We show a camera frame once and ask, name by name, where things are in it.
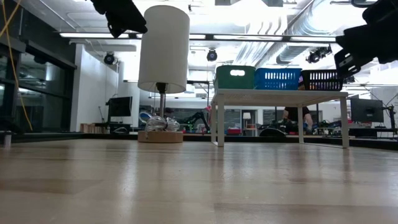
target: black monitor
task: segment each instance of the black monitor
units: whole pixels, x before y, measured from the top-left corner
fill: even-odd
[[[109,116],[131,116],[132,96],[109,99]]]
[[[380,100],[351,99],[351,120],[357,122],[384,122],[383,102]]]

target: wooden lamp base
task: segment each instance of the wooden lamp base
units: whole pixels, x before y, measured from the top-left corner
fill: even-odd
[[[180,131],[145,131],[138,132],[138,141],[147,143],[181,143],[183,142],[183,133]]]

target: black shirt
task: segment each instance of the black shirt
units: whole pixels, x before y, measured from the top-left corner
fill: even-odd
[[[288,119],[292,121],[299,121],[299,110],[297,108],[286,107],[285,110],[289,112]],[[310,110],[305,106],[303,107],[303,117],[309,114]]]

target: white table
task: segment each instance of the white table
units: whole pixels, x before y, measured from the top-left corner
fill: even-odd
[[[298,108],[298,126],[303,126],[304,106],[340,100],[341,135],[343,148],[349,147],[347,92],[337,91],[293,91],[293,90],[229,90],[219,89],[211,101],[211,141],[218,147],[224,147],[224,106],[289,106]],[[218,122],[218,133],[215,127]],[[304,143],[303,129],[298,129],[299,142]]]

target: plastic basket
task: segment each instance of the plastic basket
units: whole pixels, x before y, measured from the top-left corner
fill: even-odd
[[[299,90],[341,91],[343,78],[337,70],[304,70],[301,72]]]
[[[257,90],[297,90],[301,68],[259,68],[254,76]]]
[[[216,69],[215,88],[254,89],[254,72],[252,66],[222,65]]]

